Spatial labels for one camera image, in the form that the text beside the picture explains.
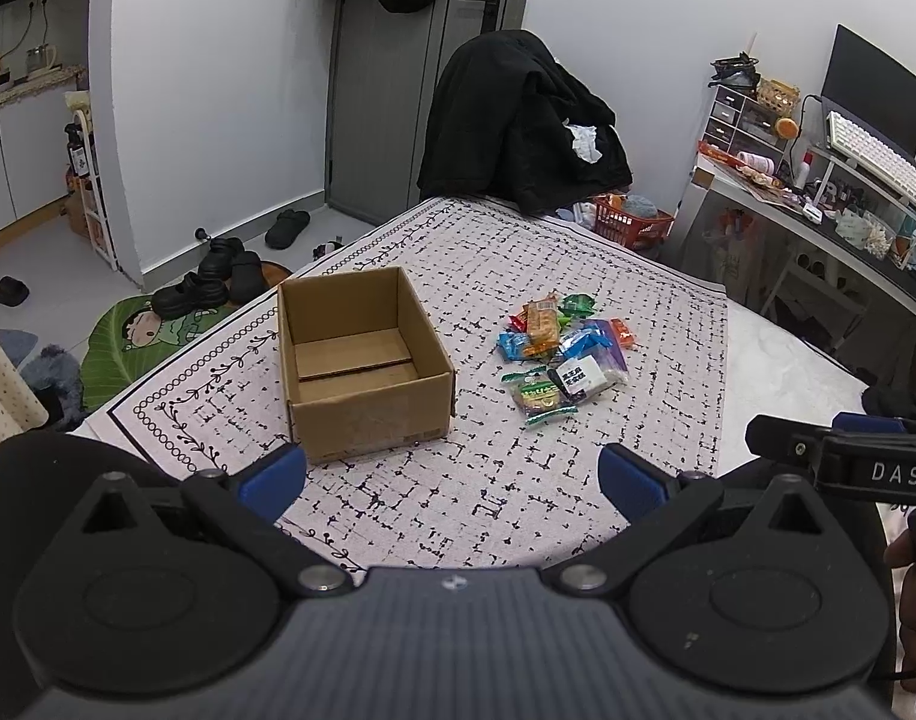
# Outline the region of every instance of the cartoon face on rug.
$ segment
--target cartoon face on rug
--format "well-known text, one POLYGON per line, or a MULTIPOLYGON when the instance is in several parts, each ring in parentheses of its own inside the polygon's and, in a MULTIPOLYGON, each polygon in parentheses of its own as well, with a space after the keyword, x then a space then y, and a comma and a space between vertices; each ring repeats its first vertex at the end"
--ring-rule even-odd
POLYGON ((153 310, 151 301, 134 312, 121 326, 123 340, 121 350, 144 349, 156 343, 167 343, 169 346, 185 346, 200 336, 202 317, 217 314, 218 309, 207 309, 186 314, 184 317, 170 319, 168 322, 159 317, 153 310))

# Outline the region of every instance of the black jacket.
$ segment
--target black jacket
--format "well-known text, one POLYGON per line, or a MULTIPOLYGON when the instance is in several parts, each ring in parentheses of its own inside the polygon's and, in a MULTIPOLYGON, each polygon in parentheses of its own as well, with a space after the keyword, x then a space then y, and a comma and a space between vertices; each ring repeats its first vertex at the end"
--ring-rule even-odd
POLYGON ((493 194, 527 214, 561 208, 631 184, 614 124, 535 35, 484 34, 455 52, 438 82, 418 186, 425 197, 493 194), (597 127, 594 165, 575 154, 566 119, 597 127))

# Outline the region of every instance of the black door handle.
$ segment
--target black door handle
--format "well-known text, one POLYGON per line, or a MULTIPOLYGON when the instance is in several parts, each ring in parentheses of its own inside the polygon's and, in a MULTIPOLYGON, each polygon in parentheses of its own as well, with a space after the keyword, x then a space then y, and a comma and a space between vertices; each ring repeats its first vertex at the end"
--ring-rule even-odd
POLYGON ((471 2, 483 2, 485 12, 481 17, 481 34, 485 32, 494 32, 498 29, 498 14, 501 12, 501 0, 462 0, 471 2))

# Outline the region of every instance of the orange basket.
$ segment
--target orange basket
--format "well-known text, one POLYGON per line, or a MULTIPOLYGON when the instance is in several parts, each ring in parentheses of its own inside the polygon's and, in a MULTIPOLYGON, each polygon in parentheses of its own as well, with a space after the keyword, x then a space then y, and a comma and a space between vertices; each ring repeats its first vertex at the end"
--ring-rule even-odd
POLYGON ((594 199, 594 232, 630 250, 641 251, 661 244, 674 220, 662 211, 655 218, 633 217, 613 207, 608 194, 594 199))

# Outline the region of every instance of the orange round object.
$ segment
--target orange round object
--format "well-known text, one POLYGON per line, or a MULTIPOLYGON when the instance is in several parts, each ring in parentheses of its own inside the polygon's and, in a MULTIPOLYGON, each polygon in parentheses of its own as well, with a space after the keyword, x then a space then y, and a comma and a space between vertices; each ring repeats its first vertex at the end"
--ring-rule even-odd
POLYGON ((788 117, 778 119, 775 122, 775 132, 778 133, 780 138, 785 138, 786 141, 797 138, 798 122, 795 119, 788 119, 788 117))

